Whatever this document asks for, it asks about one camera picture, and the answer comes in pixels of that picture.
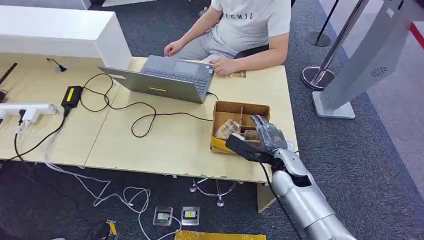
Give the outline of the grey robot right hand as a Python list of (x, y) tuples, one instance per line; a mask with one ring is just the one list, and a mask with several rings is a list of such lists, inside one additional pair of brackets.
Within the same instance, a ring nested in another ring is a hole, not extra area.
[(283, 132), (274, 124), (260, 115), (253, 115), (250, 118), (257, 131), (261, 151), (272, 153), (278, 149), (288, 149), (288, 144)]

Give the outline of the person's left hand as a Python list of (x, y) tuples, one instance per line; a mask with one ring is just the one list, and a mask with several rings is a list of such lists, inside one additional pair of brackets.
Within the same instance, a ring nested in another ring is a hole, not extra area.
[(214, 58), (209, 63), (213, 65), (214, 72), (218, 76), (227, 76), (240, 70), (237, 61), (226, 56)]

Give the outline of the person's right hand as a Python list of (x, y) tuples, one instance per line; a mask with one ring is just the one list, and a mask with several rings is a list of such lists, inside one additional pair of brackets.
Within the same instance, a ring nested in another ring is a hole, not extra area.
[(173, 42), (170, 42), (163, 50), (165, 57), (170, 57), (180, 51), (184, 47), (184, 43), (179, 39)]

